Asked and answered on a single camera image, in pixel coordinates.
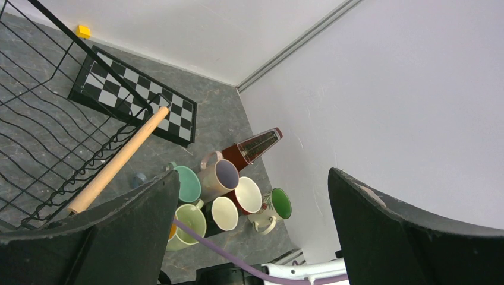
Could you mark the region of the light green mug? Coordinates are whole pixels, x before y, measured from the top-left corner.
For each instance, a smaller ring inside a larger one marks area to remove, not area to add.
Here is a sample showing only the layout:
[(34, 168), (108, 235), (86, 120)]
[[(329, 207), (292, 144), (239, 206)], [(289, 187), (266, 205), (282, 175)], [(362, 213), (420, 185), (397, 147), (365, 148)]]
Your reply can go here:
[[(201, 211), (204, 202), (201, 199), (196, 200), (192, 204), (184, 204), (179, 206), (175, 211), (175, 219), (183, 225), (190, 228), (194, 233), (200, 237), (204, 237), (207, 230), (206, 218)], [(168, 240), (166, 246), (167, 251), (178, 251), (195, 245), (198, 241), (190, 234), (176, 226), (174, 234)]]

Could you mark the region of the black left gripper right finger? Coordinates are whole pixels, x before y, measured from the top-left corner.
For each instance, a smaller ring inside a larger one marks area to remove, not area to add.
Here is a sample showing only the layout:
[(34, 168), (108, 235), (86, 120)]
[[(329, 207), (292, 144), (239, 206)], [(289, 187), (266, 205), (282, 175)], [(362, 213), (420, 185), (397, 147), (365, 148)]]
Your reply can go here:
[(337, 168), (327, 184), (351, 284), (503, 283), (503, 230), (420, 209)]

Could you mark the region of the small green teacup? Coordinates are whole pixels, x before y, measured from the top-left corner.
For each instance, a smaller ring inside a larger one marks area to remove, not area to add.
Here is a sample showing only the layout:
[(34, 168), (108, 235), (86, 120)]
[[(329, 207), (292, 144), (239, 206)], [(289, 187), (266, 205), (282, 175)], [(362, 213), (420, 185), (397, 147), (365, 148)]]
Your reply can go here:
[(177, 166), (174, 161), (171, 161), (166, 170), (174, 170), (179, 175), (179, 203), (192, 203), (200, 198), (201, 184), (197, 175), (190, 168)]

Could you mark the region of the pink iridescent mug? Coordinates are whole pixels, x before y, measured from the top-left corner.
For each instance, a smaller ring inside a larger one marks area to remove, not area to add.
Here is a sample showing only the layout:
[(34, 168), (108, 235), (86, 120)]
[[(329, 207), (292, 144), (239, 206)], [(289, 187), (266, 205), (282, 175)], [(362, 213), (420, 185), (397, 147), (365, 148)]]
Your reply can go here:
[(213, 151), (201, 161), (197, 177), (201, 184), (200, 199), (208, 203), (234, 190), (240, 175), (234, 164), (224, 159), (220, 151)]

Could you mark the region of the cream mug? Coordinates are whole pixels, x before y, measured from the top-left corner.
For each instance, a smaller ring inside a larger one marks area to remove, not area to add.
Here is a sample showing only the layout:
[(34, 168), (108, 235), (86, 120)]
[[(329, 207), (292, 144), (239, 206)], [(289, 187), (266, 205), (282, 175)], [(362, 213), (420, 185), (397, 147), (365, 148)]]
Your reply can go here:
[(291, 214), (292, 205), (286, 192), (281, 188), (273, 188), (262, 195), (259, 211), (248, 215), (248, 220), (257, 233), (266, 235), (278, 221), (289, 219)]

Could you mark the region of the glossy black mug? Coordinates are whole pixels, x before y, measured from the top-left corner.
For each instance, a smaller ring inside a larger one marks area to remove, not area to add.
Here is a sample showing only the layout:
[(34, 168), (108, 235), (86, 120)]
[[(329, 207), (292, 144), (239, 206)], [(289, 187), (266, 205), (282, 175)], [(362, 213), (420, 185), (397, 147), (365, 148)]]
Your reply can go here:
[(217, 197), (201, 210), (206, 219), (207, 238), (234, 230), (238, 224), (238, 210), (233, 201), (227, 197)]

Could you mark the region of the brown wooden metronome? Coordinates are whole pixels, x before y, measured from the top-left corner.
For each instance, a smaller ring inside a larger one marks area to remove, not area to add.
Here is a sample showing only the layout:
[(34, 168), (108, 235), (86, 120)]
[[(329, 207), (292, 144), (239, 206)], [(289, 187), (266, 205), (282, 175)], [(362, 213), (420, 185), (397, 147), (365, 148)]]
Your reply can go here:
[(283, 138), (281, 130), (276, 127), (260, 134), (237, 142), (222, 150), (223, 157), (229, 160), (237, 171), (242, 171), (248, 165), (253, 164), (262, 154), (272, 148)]

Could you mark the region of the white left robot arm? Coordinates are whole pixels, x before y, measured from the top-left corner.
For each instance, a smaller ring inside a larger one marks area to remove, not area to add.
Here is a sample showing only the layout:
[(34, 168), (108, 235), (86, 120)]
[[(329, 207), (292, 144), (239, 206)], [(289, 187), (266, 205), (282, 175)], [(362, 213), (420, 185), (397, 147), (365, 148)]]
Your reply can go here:
[[(168, 284), (161, 270), (179, 177), (159, 174), (130, 192), (35, 230), (1, 234), (2, 284)], [(503, 230), (430, 213), (342, 170), (328, 174), (342, 258), (313, 265), (228, 260), (196, 284), (502, 284)]]

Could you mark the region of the small yellow cube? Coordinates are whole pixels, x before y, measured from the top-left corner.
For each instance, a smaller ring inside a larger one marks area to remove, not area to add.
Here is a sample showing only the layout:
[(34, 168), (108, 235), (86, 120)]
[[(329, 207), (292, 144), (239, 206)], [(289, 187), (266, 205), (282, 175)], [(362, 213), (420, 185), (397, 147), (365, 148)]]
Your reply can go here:
[(91, 29), (83, 25), (78, 25), (75, 33), (82, 39), (90, 39), (92, 36)]

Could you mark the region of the red floral mug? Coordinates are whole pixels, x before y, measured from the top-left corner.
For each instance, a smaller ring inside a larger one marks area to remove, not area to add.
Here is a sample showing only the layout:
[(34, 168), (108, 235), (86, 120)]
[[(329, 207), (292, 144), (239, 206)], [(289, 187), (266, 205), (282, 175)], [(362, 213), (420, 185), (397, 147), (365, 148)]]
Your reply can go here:
[(241, 215), (256, 213), (262, 206), (262, 194), (257, 184), (249, 177), (239, 178), (237, 187), (225, 194), (231, 199)]

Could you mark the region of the aluminium rail frame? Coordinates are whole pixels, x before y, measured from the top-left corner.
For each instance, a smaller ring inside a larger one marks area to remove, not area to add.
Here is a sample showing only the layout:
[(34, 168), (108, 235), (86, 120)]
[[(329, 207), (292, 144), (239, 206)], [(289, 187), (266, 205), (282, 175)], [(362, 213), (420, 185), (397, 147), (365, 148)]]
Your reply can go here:
[(306, 264), (306, 260), (301, 249), (292, 249), (269, 261), (269, 263), (284, 266), (298, 266)]

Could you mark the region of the grey blue mug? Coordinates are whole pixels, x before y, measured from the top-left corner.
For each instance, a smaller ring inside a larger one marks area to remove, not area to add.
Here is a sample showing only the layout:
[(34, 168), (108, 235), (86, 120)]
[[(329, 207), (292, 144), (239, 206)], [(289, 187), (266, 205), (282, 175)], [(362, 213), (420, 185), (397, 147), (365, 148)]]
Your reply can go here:
[(134, 189), (140, 185), (146, 183), (147, 177), (143, 173), (136, 173), (130, 180), (130, 185)]

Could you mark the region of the black white chessboard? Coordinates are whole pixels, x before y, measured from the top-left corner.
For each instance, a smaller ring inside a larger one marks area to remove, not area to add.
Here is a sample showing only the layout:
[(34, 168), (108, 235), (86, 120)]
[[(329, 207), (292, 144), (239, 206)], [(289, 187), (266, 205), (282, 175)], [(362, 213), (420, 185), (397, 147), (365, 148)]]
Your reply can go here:
[[(162, 106), (169, 109), (154, 135), (184, 148), (195, 141), (197, 103), (194, 100), (97, 46), (92, 51), (135, 89), (154, 112)], [(68, 99), (132, 125), (141, 124), (146, 115), (141, 101), (91, 56), (86, 56)]]

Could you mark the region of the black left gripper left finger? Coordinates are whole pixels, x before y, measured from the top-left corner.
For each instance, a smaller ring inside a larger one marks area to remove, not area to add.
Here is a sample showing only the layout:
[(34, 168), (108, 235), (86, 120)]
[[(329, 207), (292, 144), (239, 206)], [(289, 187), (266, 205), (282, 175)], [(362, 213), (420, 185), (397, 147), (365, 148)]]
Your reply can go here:
[(1, 235), (2, 284), (156, 284), (178, 204), (171, 170), (36, 230)]

